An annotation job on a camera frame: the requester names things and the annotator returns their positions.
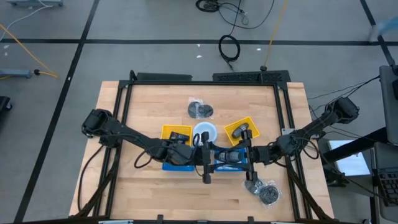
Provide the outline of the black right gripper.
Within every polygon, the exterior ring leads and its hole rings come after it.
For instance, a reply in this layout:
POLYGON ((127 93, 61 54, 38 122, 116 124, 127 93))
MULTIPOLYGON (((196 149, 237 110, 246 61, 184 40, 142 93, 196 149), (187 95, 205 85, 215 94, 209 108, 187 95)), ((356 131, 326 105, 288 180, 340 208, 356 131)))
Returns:
POLYGON ((269 146, 252 146, 252 131, 247 129, 242 132, 242 142, 232 147, 232 150, 246 149, 246 164, 232 164, 233 172, 246 172, 246 180, 256 182, 258 174, 255 171, 254 164, 262 163, 268 165, 271 163, 269 155, 269 146))

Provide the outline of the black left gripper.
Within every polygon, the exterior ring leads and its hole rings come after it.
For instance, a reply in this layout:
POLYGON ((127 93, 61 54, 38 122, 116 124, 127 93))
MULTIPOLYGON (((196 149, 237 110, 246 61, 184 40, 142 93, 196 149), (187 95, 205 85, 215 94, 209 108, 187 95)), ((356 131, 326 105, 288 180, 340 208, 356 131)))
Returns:
MULTIPOLYGON (((208 142, 209 132, 202 132, 200 140, 202 141, 202 146, 197 144, 197 147, 195 147, 194 150, 185 144, 173 144, 167 150, 167 162, 174 166, 202 166, 202 181, 204 184, 210 184, 211 173, 231 172, 231 168, 225 164, 211 165, 210 143, 208 142)), ((231 149, 228 147, 219 147, 212 143, 211 150, 215 151, 216 153, 221 153, 229 152, 231 149)))

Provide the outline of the yellow plastic basket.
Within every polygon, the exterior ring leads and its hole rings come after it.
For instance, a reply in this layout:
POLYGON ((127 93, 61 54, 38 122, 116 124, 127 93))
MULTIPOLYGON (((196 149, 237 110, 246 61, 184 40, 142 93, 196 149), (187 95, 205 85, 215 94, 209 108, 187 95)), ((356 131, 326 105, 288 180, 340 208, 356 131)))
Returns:
POLYGON ((254 124, 254 122, 253 122, 251 117, 248 116, 248 117, 245 117, 245 118, 240 119, 238 121, 235 121, 234 123, 231 123, 231 124, 229 124, 229 125, 224 127, 224 131, 227 134, 227 137, 228 137, 230 143, 232 145, 234 145, 234 146, 237 145, 240 142, 240 140, 242 140, 242 137, 234 139, 231 136, 231 134, 240 124, 243 124, 243 123, 248 123, 249 127, 248 127, 247 130, 251 131, 252 138, 256 138, 256 137, 258 137, 260 135, 260 132, 257 129, 257 127, 254 124))
POLYGON ((176 143, 181 143, 181 144, 186 144, 188 146, 192 146, 192 127, 191 126, 184 126, 184 125, 163 125, 162 127, 162 133, 161 133, 161 139, 164 140, 170 140, 172 142, 176 142, 176 143), (190 136, 190 139, 188 141, 185 142, 181 142, 181 141, 174 141, 174 140, 170 140, 170 133, 171 132, 176 132, 176 133, 180 133, 180 134, 185 134, 190 136))

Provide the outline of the bagged black round pads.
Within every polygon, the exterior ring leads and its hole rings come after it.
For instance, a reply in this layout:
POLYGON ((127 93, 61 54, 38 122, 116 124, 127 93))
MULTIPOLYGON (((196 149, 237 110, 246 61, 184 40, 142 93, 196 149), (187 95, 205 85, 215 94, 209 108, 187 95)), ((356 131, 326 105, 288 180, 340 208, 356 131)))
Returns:
POLYGON ((282 191, 274 180, 260 179, 244 180, 243 188, 258 199, 264 207, 271 207, 283 196, 282 191))
POLYGON ((208 119, 213 116, 214 109, 211 105, 204 103, 202 99, 188 99, 188 116, 194 119, 208 119))

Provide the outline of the blue plastic basket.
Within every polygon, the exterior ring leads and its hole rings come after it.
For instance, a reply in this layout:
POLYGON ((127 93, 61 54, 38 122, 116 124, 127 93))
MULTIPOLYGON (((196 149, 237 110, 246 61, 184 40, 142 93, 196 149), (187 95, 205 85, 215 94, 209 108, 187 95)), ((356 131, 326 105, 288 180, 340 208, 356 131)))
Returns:
POLYGON ((176 166, 168 162, 162 164, 162 170, 164 171, 175 171, 175 172, 193 172, 195 170, 194 166, 176 166))
POLYGON ((236 149, 229 152, 215 152, 215 164, 223 164, 218 166, 215 171, 217 172, 241 172, 243 168, 236 167, 236 164, 246 164, 247 158, 245 156, 245 148, 236 149))

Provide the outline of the white wipes canister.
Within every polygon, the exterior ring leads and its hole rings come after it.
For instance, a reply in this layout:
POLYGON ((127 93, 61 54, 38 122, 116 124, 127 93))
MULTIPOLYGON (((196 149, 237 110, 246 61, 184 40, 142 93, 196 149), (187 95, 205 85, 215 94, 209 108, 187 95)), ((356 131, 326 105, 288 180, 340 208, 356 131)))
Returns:
POLYGON ((209 141, 216 143, 217 137, 218 137, 218 132, 212 123, 209 122, 201 122, 198 123, 194 129, 193 129, 193 135, 199 134, 201 135, 202 132, 208 132, 209 133, 209 141))

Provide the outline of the black perforated box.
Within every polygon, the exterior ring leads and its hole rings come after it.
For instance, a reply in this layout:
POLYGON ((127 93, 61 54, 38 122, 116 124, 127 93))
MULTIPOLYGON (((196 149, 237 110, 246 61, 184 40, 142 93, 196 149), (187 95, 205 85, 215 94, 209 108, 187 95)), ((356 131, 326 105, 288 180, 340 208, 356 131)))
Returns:
POLYGON ((276 83, 276 82, 291 82, 291 78, 287 70, 274 70, 274 71, 255 71, 255 72, 214 73, 213 81, 276 83))

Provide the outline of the black flat box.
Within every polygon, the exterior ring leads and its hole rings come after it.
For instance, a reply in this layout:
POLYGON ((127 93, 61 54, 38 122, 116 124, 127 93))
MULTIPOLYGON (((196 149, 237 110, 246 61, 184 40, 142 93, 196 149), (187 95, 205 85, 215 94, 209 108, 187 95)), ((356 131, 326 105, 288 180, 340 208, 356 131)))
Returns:
POLYGON ((170 82, 188 82, 192 81, 191 75, 172 74, 172 73, 138 73, 137 79, 141 81, 170 81, 170 82))

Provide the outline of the white paper sheet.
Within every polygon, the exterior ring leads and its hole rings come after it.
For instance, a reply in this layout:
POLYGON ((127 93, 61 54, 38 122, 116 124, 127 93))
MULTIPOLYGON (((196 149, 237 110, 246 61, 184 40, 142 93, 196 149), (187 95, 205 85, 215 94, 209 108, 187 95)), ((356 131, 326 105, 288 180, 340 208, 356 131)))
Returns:
MULTIPOLYGON (((350 142, 352 142, 352 140, 329 140, 328 147, 332 151, 350 142)), ((335 164, 340 172, 345 173, 345 176, 370 175, 362 152, 340 159, 336 161, 335 164)))

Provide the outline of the black keyboard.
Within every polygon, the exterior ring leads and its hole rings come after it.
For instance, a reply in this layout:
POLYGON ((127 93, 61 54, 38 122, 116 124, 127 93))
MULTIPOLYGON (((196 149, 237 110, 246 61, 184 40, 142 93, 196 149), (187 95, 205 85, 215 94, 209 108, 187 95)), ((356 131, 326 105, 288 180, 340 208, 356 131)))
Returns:
POLYGON ((384 205, 398 207, 398 172, 381 172, 376 175, 376 183, 384 205))

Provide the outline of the grey chair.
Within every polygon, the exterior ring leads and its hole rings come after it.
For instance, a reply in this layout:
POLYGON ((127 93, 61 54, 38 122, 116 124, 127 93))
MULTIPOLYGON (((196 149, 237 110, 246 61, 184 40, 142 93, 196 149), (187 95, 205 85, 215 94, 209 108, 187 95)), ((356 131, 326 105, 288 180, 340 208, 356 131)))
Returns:
POLYGON ((384 117, 389 142, 398 145, 398 99, 395 97, 393 82, 398 81, 392 67, 379 67, 379 76, 384 107, 384 117))

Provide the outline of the person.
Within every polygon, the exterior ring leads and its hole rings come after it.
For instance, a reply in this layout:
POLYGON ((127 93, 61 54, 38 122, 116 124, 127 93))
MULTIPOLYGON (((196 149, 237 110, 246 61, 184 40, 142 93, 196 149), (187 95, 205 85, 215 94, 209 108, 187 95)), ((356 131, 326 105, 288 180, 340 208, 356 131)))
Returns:
POLYGON ((398 16, 372 25, 368 35, 368 42, 376 42, 386 32, 398 29, 398 16))

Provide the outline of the grey stand base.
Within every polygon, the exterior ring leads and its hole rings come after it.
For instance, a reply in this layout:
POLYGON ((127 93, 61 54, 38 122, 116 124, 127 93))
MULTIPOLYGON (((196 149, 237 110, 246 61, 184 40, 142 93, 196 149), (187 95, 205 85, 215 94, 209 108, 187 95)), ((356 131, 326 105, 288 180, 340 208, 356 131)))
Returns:
POLYGON ((63 0, 6 0, 12 6, 63 7, 63 0))
POLYGON ((17 70, 17 69, 3 69, 0 68, 0 79, 10 77, 25 77, 31 78, 33 72, 30 70, 17 70))

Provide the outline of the black metal table frame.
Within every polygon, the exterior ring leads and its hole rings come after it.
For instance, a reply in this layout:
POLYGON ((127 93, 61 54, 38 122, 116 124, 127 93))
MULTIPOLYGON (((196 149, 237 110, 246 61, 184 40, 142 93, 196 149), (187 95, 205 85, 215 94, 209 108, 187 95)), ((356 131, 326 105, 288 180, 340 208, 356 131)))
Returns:
MULTIPOLYGON (((116 110, 119 119, 149 137, 161 135, 165 124, 194 126, 187 114, 190 98, 203 100, 214 109, 212 123, 218 131, 216 144, 227 147, 230 141, 224 127, 251 117, 260 135, 255 146, 277 138, 283 127, 302 128, 311 122, 307 96, 302 83, 288 83, 285 90, 260 85, 216 85, 210 82, 189 84, 135 84, 118 90, 118 82, 103 82, 97 107, 116 110)), ((283 162, 255 166, 260 179, 274 181, 282 197, 265 207, 242 185, 242 172, 216 172, 204 184, 196 172, 169 172, 150 161, 137 146, 124 142, 113 193, 103 195, 100 212, 111 218, 153 220, 292 221, 290 180, 283 162)))

